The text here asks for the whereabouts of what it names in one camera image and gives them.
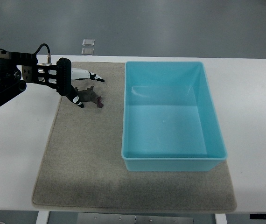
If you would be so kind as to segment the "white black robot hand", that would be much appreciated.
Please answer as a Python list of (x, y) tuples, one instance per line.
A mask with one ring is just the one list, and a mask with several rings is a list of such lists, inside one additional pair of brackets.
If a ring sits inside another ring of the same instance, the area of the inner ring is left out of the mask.
[(96, 73), (88, 70), (72, 68), (71, 61), (67, 58), (60, 58), (56, 63), (56, 83), (58, 84), (58, 92), (66, 96), (67, 99), (79, 106), (84, 108), (84, 102), (79, 100), (79, 96), (75, 91), (75, 87), (72, 86), (72, 80), (93, 80), (104, 82), (105, 80), (97, 75)]

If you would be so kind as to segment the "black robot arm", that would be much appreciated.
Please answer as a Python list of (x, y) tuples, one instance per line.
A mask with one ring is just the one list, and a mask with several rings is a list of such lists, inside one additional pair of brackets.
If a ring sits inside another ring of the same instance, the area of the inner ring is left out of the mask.
[(33, 54), (9, 52), (0, 49), (0, 107), (25, 91), (27, 83), (46, 85), (59, 90), (56, 81), (56, 70), (52, 67), (50, 50), (47, 61), (39, 64), (36, 57), (40, 49)]

